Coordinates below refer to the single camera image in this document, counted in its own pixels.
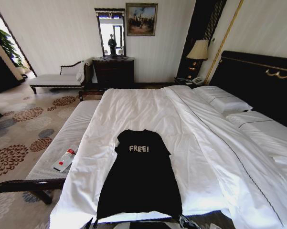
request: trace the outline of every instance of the upholstered bench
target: upholstered bench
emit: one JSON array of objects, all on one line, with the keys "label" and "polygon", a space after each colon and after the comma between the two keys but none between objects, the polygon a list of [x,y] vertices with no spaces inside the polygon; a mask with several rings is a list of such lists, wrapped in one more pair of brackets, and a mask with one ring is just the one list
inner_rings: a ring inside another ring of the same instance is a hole
[{"label": "upholstered bench", "polygon": [[36,94],[36,87],[85,88],[90,84],[94,74],[93,58],[79,61],[73,65],[62,65],[60,74],[45,74],[28,80]]},{"label": "upholstered bench", "polygon": [[0,193],[29,191],[45,204],[51,204],[52,199],[44,191],[62,189],[70,168],[60,173],[51,166],[72,144],[80,144],[98,104],[98,100],[80,102],[26,179],[0,183]]}]

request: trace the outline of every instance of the patterned carpet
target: patterned carpet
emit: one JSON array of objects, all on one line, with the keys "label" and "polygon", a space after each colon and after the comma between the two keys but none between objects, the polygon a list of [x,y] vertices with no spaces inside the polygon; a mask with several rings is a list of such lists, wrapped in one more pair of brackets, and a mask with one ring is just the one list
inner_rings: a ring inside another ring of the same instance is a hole
[{"label": "patterned carpet", "polygon": [[[101,96],[87,99],[99,100]],[[0,182],[26,178],[79,102],[78,89],[37,88],[34,95],[27,83],[0,93],[0,113],[4,115],[0,118]],[[48,229],[49,215],[60,193],[49,191],[53,196],[50,205],[28,192],[0,194],[0,229]],[[210,223],[234,228],[219,211],[191,219],[204,229]],[[103,224],[98,229],[113,227]]]}]

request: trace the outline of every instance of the white duvet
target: white duvet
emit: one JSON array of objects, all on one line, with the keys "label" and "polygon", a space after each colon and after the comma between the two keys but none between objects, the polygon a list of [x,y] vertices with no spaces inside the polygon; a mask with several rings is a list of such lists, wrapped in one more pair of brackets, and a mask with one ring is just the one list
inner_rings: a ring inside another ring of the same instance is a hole
[{"label": "white duvet", "polygon": [[[105,92],[50,215],[51,229],[95,221],[117,136],[126,129],[160,134],[172,154],[184,215],[228,208],[237,229],[287,229],[287,182],[274,163],[187,86]],[[121,213],[99,222],[163,217]]]}]

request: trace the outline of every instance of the black headboard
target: black headboard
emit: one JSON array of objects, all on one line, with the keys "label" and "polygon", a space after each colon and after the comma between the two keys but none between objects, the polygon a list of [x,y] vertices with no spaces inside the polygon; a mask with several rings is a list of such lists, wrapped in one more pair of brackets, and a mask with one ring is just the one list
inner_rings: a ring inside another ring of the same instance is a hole
[{"label": "black headboard", "polygon": [[210,85],[287,126],[287,58],[224,51]]}]

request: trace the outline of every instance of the dresser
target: dresser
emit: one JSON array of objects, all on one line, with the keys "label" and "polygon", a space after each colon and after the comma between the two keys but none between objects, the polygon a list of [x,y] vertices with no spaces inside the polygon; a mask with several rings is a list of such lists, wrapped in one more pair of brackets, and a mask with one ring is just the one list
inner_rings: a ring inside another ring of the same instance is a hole
[{"label": "dresser", "polygon": [[134,59],[100,57],[93,61],[99,88],[132,88]]}]

